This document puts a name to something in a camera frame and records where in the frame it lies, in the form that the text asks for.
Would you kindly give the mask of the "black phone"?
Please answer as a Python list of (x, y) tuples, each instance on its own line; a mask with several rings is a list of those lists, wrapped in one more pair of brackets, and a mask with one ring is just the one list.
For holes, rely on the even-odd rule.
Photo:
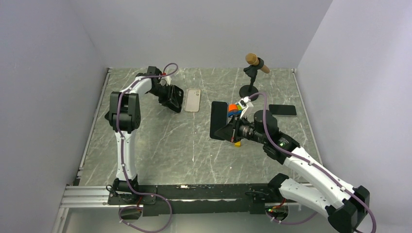
[(212, 139), (223, 140), (215, 135), (215, 132), (227, 125), (228, 103), (213, 101), (211, 103), (209, 136)]

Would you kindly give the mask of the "beige phone case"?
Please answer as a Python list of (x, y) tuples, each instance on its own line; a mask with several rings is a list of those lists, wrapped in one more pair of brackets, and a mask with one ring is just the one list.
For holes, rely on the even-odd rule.
[(185, 111), (196, 113), (200, 109), (201, 90), (189, 88), (186, 92)]

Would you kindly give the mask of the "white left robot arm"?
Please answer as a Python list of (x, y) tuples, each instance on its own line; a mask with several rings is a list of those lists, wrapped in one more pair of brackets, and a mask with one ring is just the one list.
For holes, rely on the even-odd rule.
[(109, 110), (104, 118), (115, 132), (117, 142), (118, 168), (116, 178), (109, 192), (116, 194), (128, 204), (135, 203), (142, 194), (139, 191), (137, 169), (135, 166), (135, 138), (141, 124), (140, 99), (152, 94), (158, 102), (168, 109), (180, 113), (184, 92), (171, 83), (171, 75), (157, 67), (149, 66), (145, 73), (136, 75), (132, 83), (109, 97)]

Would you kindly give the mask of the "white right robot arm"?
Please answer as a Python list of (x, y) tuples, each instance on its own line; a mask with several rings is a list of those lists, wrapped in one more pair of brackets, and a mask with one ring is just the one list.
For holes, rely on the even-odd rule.
[(277, 119), (266, 110), (259, 110), (249, 122), (232, 115), (224, 126), (211, 130), (211, 135), (231, 143), (247, 139), (263, 145), (268, 157), (306, 179), (312, 187), (278, 173), (268, 182), (268, 196), (273, 201), (293, 200), (323, 215), (340, 233), (355, 233), (368, 214), (370, 193), (354, 187), (330, 173), (314, 160), (292, 137), (281, 132)]

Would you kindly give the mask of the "black smartphone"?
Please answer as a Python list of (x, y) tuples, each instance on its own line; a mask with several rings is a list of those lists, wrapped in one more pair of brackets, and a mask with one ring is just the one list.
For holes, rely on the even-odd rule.
[(275, 116), (297, 116), (296, 107), (294, 105), (269, 104), (269, 111)]

